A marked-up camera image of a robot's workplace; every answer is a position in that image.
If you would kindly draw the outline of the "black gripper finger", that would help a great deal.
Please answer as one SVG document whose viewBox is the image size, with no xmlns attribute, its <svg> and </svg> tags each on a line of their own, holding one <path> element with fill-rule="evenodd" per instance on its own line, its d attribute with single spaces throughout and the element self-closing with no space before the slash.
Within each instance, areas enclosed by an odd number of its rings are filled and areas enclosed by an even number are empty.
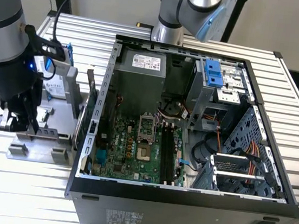
<svg viewBox="0 0 299 224">
<path fill-rule="evenodd" d="M 21 95 L 17 95 L 8 101 L 0 99 L 0 107 L 3 111 L 0 114 L 0 130 L 25 131 L 25 127 L 21 121 L 24 111 L 22 98 Z"/>
<path fill-rule="evenodd" d="M 42 87 L 33 86 L 23 93 L 22 97 L 24 111 L 21 121 L 23 122 L 26 131 L 31 131 L 33 134 L 37 134 L 39 130 L 37 108 L 41 104 Z"/>
</svg>

